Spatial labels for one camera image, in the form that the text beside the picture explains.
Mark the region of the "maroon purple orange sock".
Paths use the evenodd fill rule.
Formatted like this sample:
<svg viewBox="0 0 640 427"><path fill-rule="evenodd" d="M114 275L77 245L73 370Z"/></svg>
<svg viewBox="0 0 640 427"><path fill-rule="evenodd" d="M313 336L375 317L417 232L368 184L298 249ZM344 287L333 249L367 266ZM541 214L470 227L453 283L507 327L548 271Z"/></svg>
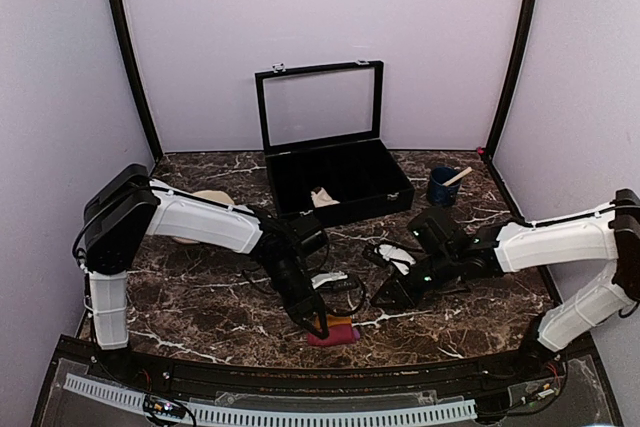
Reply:
<svg viewBox="0 0 640 427"><path fill-rule="evenodd" d="M328 314L327 325L329 336L326 339L320 339L312 333L307 334L307 343L310 346L330 347L354 344L361 337L359 330L353 326L350 317L336 317Z"/></svg>

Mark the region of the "brown and white sock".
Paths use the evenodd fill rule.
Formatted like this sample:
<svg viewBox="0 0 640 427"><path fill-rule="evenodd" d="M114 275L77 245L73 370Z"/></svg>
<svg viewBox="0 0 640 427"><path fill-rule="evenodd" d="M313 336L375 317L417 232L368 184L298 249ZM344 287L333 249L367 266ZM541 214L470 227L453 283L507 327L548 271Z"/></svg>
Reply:
<svg viewBox="0 0 640 427"><path fill-rule="evenodd" d="M339 204L339 201L333 199L323 187L316 187L311 191L311 200L315 208Z"/></svg>

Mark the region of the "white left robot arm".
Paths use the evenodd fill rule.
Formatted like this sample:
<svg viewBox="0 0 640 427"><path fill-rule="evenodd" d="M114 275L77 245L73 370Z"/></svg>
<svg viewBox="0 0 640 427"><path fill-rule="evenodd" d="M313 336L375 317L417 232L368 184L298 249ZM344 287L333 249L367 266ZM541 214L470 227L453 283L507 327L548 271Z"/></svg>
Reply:
<svg viewBox="0 0 640 427"><path fill-rule="evenodd" d="M126 349L127 272L152 236L248 256L269 277L289 318L320 339L328 337L326 306L306 266L327 242L313 215L286 220L264 209L207 200L131 164L86 204L84 225L72 244L72 256L88 277L95 339L104 351L101 364L120 383L141 374L140 359Z"/></svg>

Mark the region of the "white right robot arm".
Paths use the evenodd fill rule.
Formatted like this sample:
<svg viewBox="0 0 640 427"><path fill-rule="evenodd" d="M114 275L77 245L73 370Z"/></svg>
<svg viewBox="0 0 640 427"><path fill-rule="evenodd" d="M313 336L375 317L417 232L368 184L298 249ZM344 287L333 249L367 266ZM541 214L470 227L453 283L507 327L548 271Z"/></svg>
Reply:
<svg viewBox="0 0 640 427"><path fill-rule="evenodd" d="M600 274L560 306L534 319L510 371L534 379L549 358L573 340L639 301L639 198L630 189L574 215L516 220L468 235L442 207L422 211L408 225L424 258L407 247L380 243L364 249L369 261L393 272L371 299L389 310L415 308L429 293L454 281L493 278L530 267L602 260Z"/></svg>

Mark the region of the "dark blue mug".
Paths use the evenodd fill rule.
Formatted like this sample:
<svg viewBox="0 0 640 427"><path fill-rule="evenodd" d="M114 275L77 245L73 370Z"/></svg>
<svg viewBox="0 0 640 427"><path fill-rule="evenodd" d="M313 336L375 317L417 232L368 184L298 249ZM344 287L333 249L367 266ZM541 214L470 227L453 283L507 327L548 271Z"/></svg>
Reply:
<svg viewBox="0 0 640 427"><path fill-rule="evenodd" d="M445 186L445 183L457 174L456 169L447 166L439 166L431 170L426 191L426 199L431 205L451 207L455 204L461 181L458 180L448 186Z"/></svg>

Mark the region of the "wooden stick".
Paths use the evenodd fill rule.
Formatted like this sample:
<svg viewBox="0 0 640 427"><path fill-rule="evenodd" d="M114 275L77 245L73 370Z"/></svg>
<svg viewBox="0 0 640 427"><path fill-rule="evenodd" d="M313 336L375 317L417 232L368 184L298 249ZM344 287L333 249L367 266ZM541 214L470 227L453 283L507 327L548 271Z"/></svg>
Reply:
<svg viewBox="0 0 640 427"><path fill-rule="evenodd" d="M461 172L458 172L455 176L451 177L450 179L448 179L446 182L444 182L442 185L449 187L457 182L459 182L461 179L463 179L465 176L469 175L471 172L473 171L472 167L467 167L464 170L462 170Z"/></svg>

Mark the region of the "black display box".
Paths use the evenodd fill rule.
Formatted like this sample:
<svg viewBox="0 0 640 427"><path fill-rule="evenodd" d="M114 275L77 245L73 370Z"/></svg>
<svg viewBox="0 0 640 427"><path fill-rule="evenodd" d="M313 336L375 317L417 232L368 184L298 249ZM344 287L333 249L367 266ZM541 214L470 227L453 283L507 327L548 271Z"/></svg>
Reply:
<svg viewBox="0 0 640 427"><path fill-rule="evenodd" d="M254 75L276 212L326 227L407 211L415 189L381 139L384 63L280 67ZM315 208L323 187L338 205Z"/></svg>

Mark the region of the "black front table rail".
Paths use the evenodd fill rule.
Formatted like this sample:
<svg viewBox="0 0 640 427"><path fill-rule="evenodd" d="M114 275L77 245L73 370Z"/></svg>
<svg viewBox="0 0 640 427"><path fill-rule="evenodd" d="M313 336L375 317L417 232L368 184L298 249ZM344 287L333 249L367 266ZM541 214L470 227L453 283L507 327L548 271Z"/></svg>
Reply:
<svg viewBox="0 0 640 427"><path fill-rule="evenodd" d="M151 379L151 390L179 400L212 399L218 393L280 396L348 396L434 390L439 396L500 394L521 381L541 380L548 369L527 378L499 374L513 352L468 360L364 369L270 369L225 366L134 352L132 360Z"/></svg>

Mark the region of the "black left corner post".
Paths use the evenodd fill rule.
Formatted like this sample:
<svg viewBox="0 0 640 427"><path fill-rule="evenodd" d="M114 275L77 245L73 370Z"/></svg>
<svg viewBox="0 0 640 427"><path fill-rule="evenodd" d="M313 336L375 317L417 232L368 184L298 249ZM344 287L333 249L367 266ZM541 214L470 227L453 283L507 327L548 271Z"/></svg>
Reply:
<svg viewBox="0 0 640 427"><path fill-rule="evenodd" d="M144 85L139 71L136 54L134 52L134 45L127 21L127 14L125 12L124 0L108 0L108 2L121 59L129 83L130 92L134 101L134 106L136 108L136 112L141 123L145 140L150 150L152 159L155 163L157 163L163 158L164 152L144 91Z"/></svg>

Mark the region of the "black corner post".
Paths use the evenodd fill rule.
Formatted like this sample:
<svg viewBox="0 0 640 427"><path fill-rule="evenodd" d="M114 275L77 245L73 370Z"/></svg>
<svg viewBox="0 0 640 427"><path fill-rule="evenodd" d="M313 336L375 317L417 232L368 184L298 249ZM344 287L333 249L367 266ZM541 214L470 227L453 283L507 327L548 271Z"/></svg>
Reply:
<svg viewBox="0 0 640 427"><path fill-rule="evenodd" d="M130 92L134 101L134 106L136 108L136 112L141 123L145 140L150 150L152 159L155 163L157 163L163 158L164 152L144 91L144 85L139 71L136 54L134 52L134 45L127 21L127 14L125 12L124 0L108 0L108 2L121 59L129 83Z"/></svg>
<svg viewBox="0 0 640 427"><path fill-rule="evenodd" d="M494 119L489 131L489 136L484 147L484 156L487 163L491 163L500 139L504 132L509 110L515 94L525 51L529 39L529 33L533 20L536 0L522 0L518 15L517 26L514 34L513 45L505 74L501 94L496 107Z"/></svg>

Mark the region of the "black right corner post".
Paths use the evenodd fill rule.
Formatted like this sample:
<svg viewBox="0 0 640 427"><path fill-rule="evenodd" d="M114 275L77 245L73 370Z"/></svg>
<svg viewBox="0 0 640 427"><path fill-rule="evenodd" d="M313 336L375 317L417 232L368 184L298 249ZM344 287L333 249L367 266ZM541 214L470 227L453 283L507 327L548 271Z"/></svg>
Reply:
<svg viewBox="0 0 640 427"><path fill-rule="evenodd" d="M484 156L487 163L491 163L500 139L504 132L509 110L515 94L525 51L529 39L529 33L533 20L536 0L522 0L518 15L517 26L514 34L513 45L505 74L501 94L496 107L494 119L489 131L489 136L484 147Z"/></svg>

